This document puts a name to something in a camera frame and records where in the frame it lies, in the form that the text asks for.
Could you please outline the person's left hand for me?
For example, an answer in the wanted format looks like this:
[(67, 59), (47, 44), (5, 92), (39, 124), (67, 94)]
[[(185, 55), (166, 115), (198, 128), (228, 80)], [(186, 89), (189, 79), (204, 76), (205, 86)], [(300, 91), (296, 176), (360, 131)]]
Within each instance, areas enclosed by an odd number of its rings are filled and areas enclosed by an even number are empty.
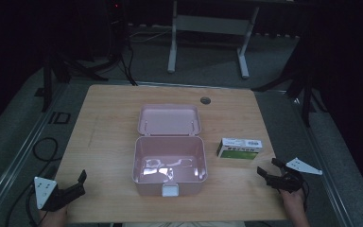
[(40, 227), (66, 227), (68, 206), (62, 207), (55, 212), (39, 210)]

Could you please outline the black tripod stand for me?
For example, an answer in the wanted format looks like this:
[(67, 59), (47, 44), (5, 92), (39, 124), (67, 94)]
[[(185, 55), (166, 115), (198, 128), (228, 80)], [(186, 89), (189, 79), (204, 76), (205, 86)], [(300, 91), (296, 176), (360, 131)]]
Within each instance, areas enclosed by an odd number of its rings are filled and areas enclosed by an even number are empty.
[(265, 92), (279, 84), (290, 80), (291, 83), (288, 86), (285, 94), (289, 98), (297, 98), (300, 93), (303, 93), (301, 119), (306, 127), (310, 127), (309, 113), (311, 109), (311, 98), (314, 98), (318, 105), (320, 105), (320, 102), (316, 97), (313, 96), (312, 92), (316, 74), (317, 65), (314, 63), (287, 63), (281, 75), (277, 79), (265, 85), (252, 88), (252, 90), (254, 92)]
[(71, 57), (61, 53), (61, 52), (51, 52), (49, 53), (43, 62), (43, 108), (42, 112), (46, 112), (48, 107), (51, 105), (53, 100), (52, 92), (52, 75), (54, 73), (59, 82), (69, 82), (70, 74), (68, 72), (68, 67), (71, 66), (76, 71), (80, 72), (81, 75), (94, 80), (107, 81), (97, 75), (92, 69), (87, 68), (72, 59)]

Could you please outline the white and green medicine box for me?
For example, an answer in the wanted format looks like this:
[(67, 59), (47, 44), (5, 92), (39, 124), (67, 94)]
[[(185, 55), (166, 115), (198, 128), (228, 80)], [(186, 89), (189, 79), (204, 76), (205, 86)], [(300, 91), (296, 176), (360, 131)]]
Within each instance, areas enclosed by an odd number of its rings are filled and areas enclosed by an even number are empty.
[(222, 138), (216, 154), (220, 158), (253, 160), (262, 150), (261, 140)]

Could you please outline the pink plastic storage box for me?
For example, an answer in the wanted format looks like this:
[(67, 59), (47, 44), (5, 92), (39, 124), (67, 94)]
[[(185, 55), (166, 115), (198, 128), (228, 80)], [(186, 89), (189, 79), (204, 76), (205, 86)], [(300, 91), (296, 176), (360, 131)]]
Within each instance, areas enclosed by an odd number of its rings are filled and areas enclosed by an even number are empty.
[(208, 177), (199, 137), (198, 108), (188, 104), (147, 104), (141, 108), (132, 179), (142, 196), (196, 195)]

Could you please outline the white metal desk frame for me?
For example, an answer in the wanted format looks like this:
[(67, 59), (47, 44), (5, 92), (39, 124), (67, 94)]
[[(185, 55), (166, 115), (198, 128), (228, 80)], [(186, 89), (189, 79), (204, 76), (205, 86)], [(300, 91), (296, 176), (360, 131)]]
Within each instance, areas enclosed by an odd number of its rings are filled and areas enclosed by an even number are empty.
[(168, 57), (167, 72), (172, 74), (176, 71), (178, 48), (177, 32), (206, 32), (216, 34), (240, 35), (244, 38), (242, 45), (236, 49), (236, 55), (239, 63), (241, 78), (248, 79), (250, 77), (250, 73), (245, 54), (260, 8), (254, 7), (251, 13), (251, 17), (249, 19), (223, 19), (215, 17), (179, 14), (178, 1), (179, 0), (173, 0), (172, 4), (171, 45)]

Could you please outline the grey metal floor rail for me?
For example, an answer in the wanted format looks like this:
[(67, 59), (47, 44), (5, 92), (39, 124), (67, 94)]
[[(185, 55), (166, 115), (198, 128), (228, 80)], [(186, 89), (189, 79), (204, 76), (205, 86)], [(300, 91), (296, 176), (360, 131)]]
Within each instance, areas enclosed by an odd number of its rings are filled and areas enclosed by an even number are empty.
[(36, 91), (24, 86), (0, 116), (0, 205), (52, 112)]
[(313, 156), (322, 169), (322, 182), (335, 211), (340, 227), (354, 227), (350, 213), (350, 186), (362, 180), (354, 160), (347, 149), (331, 116), (321, 110), (314, 98), (309, 102), (309, 115), (303, 116), (306, 102), (302, 96), (293, 99), (299, 118), (310, 140)]

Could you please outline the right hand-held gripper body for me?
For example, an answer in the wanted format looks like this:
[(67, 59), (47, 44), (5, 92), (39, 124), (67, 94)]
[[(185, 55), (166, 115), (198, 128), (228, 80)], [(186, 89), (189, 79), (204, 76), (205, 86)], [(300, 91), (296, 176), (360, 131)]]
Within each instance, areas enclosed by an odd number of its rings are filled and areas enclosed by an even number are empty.
[(299, 158), (294, 158), (285, 163), (285, 168), (281, 168), (285, 174), (282, 176), (273, 176), (268, 174), (266, 183), (274, 189), (282, 189), (288, 192), (293, 192), (303, 187), (303, 173), (322, 175), (320, 169), (314, 168)]

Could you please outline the black floor socket box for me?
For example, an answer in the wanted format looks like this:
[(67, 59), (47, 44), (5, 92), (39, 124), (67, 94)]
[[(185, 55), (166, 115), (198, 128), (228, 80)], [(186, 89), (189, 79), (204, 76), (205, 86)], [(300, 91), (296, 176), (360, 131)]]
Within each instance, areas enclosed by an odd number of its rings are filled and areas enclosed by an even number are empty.
[(63, 112), (53, 112), (49, 118), (49, 124), (68, 124), (71, 115)]

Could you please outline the black computer tower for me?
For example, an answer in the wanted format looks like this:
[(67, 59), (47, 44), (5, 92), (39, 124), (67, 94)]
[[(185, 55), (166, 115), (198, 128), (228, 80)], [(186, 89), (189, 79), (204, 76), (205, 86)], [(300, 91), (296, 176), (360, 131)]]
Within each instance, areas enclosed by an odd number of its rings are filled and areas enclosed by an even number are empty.
[(127, 42), (125, 0), (105, 0), (110, 31), (109, 60), (120, 58)]

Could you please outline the person's right hand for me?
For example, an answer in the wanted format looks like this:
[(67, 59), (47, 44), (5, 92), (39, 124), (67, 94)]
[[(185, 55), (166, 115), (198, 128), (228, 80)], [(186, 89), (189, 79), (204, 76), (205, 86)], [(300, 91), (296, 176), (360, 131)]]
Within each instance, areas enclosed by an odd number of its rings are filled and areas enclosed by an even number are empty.
[(304, 210), (304, 193), (301, 189), (293, 192), (280, 190), (285, 210), (298, 212)]

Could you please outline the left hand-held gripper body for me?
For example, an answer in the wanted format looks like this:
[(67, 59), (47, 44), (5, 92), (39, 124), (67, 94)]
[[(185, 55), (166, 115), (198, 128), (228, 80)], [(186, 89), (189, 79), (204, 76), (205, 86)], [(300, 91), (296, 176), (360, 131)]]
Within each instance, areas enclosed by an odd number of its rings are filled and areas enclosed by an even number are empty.
[(34, 178), (34, 189), (37, 208), (42, 211), (58, 211), (77, 198), (73, 189), (59, 189), (56, 181), (42, 177)]

